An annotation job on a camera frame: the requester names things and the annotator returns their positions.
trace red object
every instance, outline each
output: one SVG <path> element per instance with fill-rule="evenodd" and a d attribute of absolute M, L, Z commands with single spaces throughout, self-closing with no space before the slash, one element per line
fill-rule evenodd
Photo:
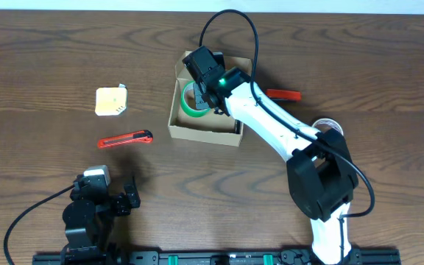
<path fill-rule="evenodd" d="M 270 99 L 288 99 L 292 101 L 300 101 L 302 99 L 302 95 L 297 91 L 282 91 L 278 89 L 267 89 L 266 95 Z"/>
<path fill-rule="evenodd" d="M 127 133 L 124 135 L 103 138 L 97 142 L 99 148 L 118 146 L 121 144 L 130 143 L 145 143 L 149 144 L 153 141 L 153 134 L 148 130 Z"/>

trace wood grain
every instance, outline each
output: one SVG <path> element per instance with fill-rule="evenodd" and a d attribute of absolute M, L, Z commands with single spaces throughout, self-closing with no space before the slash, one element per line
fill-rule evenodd
<path fill-rule="evenodd" d="M 0 264 L 7 227 L 31 204 L 107 164 L 113 191 L 134 173 L 142 206 L 119 219 L 125 244 L 163 250 L 309 245 L 308 219 L 287 190 L 284 163 L 247 128 L 239 148 L 171 139 L 173 65 L 194 49 L 210 13 L 0 11 Z M 350 220 L 350 241 L 397 247 L 424 264 L 424 16 L 251 14 L 258 83 L 301 91 L 283 105 L 299 119 L 339 121 L 375 188 L 374 212 Z M 252 57 L 245 21 L 225 15 L 211 49 Z M 124 83 L 128 109 L 94 114 L 95 90 Z M 150 145 L 98 150 L 98 139 L 148 129 Z M 66 243 L 67 196 L 31 212 L 10 252 L 30 264 Z M 356 189 L 352 211 L 367 206 Z"/>

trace tape roll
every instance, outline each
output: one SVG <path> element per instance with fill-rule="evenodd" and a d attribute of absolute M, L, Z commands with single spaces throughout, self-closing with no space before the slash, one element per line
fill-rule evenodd
<path fill-rule="evenodd" d="M 341 125 L 339 125 L 338 122 L 336 122 L 333 119 L 330 118 L 323 118 L 323 119 L 317 119 L 313 124 L 312 127 L 315 127 L 319 130 L 321 130 L 323 133 L 330 128 L 333 128 L 338 131 L 338 133 L 341 133 L 342 135 L 345 135 L 343 132 L 343 128 Z"/>
<path fill-rule="evenodd" d="M 194 89 L 194 81 L 190 81 L 185 84 L 183 88 L 183 92 L 181 92 L 181 108 L 184 110 L 186 114 L 188 114 L 191 117 L 199 118 L 207 114 L 210 109 L 207 110 L 195 110 L 191 107 L 189 107 L 188 103 L 186 102 L 186 93 Z"/>

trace green tape roll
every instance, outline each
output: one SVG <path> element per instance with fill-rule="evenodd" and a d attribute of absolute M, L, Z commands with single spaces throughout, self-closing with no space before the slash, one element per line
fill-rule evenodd
<path fill-rule="evenodd" d="M 186 93 L 190 90 L 193 90 L 193 84 L 194 81 L 190 81 L 188 83 L 185 84 L 184 88 L 183 88 L 183 92 L 181 92 L 181 108 L 184 110 L 184 112 L 186 114 L 188 114 L 191 117 L 194 118 L 199 118 L 204 116 L 205 114 L 207 114 L 207 112 L 209 112 L 210 109 L 207 110 L 195 110 L 191 107 L 189 107 L 188 103 L 186 102 Z"/>

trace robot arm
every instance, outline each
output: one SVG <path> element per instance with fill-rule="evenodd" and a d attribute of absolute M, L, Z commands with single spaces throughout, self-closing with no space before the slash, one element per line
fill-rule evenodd
<path fill-rule="evenodd" d="M 197 98 L 200 97 L 209 107 L 218 107 L 245 123 L 278 152 L 287 165 L 290 194 L 300 210 L 311 218 L 314 253 L 325 264 L 339 263 L 342 247 L 343 256 L 351 249 L 347 224 L 345 222 L 340 227 L 339 217 L 349 210 L 353 189 L 358 185 L 356 173 L 338 158 L 323 152 L 272 118 L 252 95 L 250 77 L 237 68 L 225 71 L 224 60 L 219 56 L 202 46 L 183 60 L 199 86 L 195 91 L 196 102 L 200 102 Z M 280 119 L 309 138 L 337 148 L 350 160 L 342 135 L 335 130 L 321 133 L 309 127 L 270 100 L 256 83 L 253 87 L 265 107 Z M 313 162 L 317 158 L 324 159 L 318 167 Z"/>

